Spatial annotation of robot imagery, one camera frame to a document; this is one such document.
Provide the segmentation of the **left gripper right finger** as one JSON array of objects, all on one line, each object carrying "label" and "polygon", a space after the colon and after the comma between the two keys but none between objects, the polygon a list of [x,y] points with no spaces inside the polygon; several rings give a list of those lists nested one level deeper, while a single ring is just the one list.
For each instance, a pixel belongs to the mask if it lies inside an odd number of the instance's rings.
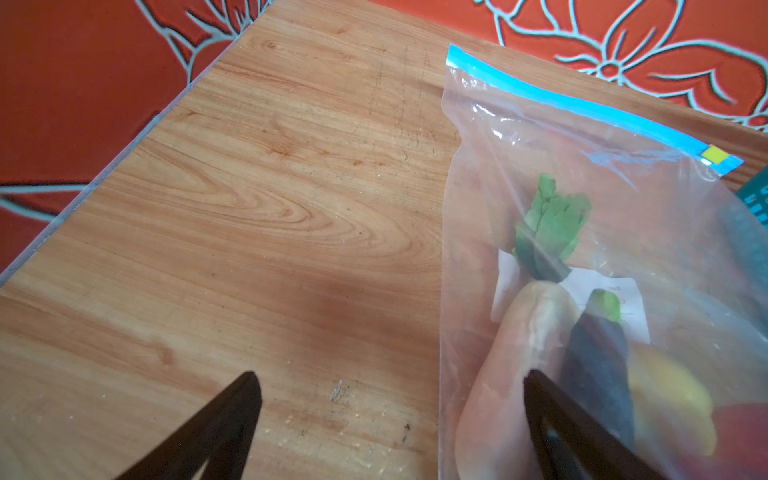
[{"label": "left gripper right finger", "polygon": [[546,479],[658,479],[660,474],[605,430],[543,372],[523,381],[539,468]]}]

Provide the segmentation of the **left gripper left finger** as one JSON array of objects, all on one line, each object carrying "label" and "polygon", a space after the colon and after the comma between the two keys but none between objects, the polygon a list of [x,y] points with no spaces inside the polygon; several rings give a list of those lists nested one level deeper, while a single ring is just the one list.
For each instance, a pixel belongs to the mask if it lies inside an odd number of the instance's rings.
[{"label": "left gripper left finger", "polygon": [[121,479],[240,479],[263,400],[257,375],[246,371]]}]

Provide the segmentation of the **yellow potato toy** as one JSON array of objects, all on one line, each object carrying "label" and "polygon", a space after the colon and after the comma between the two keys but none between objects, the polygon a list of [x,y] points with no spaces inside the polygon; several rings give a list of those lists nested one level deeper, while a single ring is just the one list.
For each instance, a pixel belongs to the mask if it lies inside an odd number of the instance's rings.
[{"label": "yellow potato toy", "polygon": [[649,344],[629,344],[628,380],[635,445],[649,461],[709,456],[717,445],[714,403],[707,387],[684,364]]}]

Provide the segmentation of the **dark eggplant toy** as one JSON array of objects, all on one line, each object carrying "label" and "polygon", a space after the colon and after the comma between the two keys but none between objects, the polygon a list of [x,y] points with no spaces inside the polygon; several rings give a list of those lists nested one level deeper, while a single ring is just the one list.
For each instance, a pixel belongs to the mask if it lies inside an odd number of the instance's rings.
[{"label": "dark eggplant toy", "polygon": [[628,355],[618,296],[593,290],[570,331],[559,386],[605,430],[634,449]]}]

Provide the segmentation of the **white radish toy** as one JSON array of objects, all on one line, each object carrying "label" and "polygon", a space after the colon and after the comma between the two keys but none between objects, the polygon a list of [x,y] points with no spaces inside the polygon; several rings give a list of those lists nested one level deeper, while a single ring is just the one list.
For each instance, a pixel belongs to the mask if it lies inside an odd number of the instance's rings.
[{"label": "white radish toy", "polygon": [[522,479],[533,453],[523,380],[553,365],[578,308],[561,283],[566,261],[591,213],[584,194],[558,193],[543,174],[534,200],[515,226],[513,253],[531,280],[502,316],[490,351],[464,405],[455,435],[455,462],[462,479]]}]

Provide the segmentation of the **red apple toy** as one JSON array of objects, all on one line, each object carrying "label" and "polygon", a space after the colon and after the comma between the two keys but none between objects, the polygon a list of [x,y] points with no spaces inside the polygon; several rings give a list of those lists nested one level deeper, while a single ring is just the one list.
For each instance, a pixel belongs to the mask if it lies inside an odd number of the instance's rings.
[{"label": "red apple toy", "polygon": [[684,479],[766,479],[767,405],[721,407],[712,415],[717,445],[710,456],[684,457]]}]

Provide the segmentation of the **clear zip top bag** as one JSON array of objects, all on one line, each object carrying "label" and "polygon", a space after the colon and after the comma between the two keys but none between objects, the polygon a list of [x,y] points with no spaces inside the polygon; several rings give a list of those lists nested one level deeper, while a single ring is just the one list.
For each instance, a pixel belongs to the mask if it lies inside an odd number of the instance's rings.
[{"label": "clear zip top bag", "polygon": [[[513,253],[515,226],[543,174],[592,206],[561,283],[575,323],[591,292],[608,290],[628,347],[649,344],[688,367],[713,413],[767,405],[767,227],[724,183],[739,158],[528,84],[458,46],[445,65],[441,106],[460,145],[443,204],[439,477],[462,479],[458,421],[502,316],[531,280]],[[557,361],[532,369],[558,387],[573,326]]]}]

